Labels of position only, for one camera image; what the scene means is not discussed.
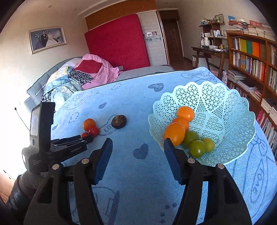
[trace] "green fruit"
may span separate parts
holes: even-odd
[[[200,158],[206,151],[206,145],[201,140],[196,140],[191,143],[189,153],[193,158]]]
[[[186,149],[189,149],[190,144],[195,140],[200,140],[200,137],[199,137],[198,133],[196,133],[195,131],[186,131],[185,138],[182,142],[182,145]]]
[[[206,145],[206,152],[210,153],[214,150],[214,141],[211,138],[204,137],[201,141]]]

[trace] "groom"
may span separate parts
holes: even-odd
[[[43,46],[45,47],[48,41],[48,36],[45,33],[45,31],[42,31],[42,35],[41,35],[41,42],[43,43]]]

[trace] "plastic basket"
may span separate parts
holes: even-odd
[[[181,106],[189,106],[195,112],[189,129],[196,131],[200,138],[210,137],[215,142],[214,151],[197,159],[203,165],[226,165],[236,160],[246,152],[255,136],[255,114],[249,111],[247,99],[240,97],[237,90],[227,90],[221,83],[190,82],[176,86],[173,93],[164,93],[154,103],[154,113],[148,116],[150,134],[162,150],[164,130],[176,118]],[[182,145],[177,148],[189,155]]]

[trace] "desk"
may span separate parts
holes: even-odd
[[[164,152],[149,132],[148,116],[153,104],[164,92],[172,93],[177,85],[203,81],[221,83],[208,69],[173,71],[118,81],[75,92],[55,113],[51,138],[72,137],[84,132],[82,123],[93,118],[100,134],[87,145],[88,150],[64,165],[74,165],[102,147],[107,137],[113,152],[103,180],[93,186],[99,213],[110,225],[172,224],[180,205],[184,186],[174,180]],[[124,128],[111,126],[115,115],[127,118]],[[226,165],[238,185],[254,224],[268,207],[277,187],[277,167],[268,141],[259,124],[246,153]],[[78,222],[74,185],[69,184],[70,208]],[[203,222],[208,184],[204,182],[199,211]]]
[[[228,58],[228,52],[218,52],[218,51],[214,51],[208,48],[200,48],[200,47],[192,47],[192,49],[194,51],[196,51],[196,65],[198,65],[199,63],[199,56],[200,56],[200,52],[204,53],[204,56],[206,58],[206,62],[207,62],[207,66],[208,69],[210,70],[210,64],[208,61],[208,55],[214,55],[215,57],[220,58],[220,65],[219,65],[219,71],[218,71],[218,79],[222,80],[222,71],[223,71],[223,65],[224,65],[224,61],[226,58]]]

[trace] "bride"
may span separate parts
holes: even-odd
[[[50,31],[48,31],[47,36],[48,36],[48,41],[47,41],[47,43],[46,43],[46,47],[47,47],[47,46],[52,46],[52,45],[58,44],[58,43],[53,39],[53,35],[51,34]]]

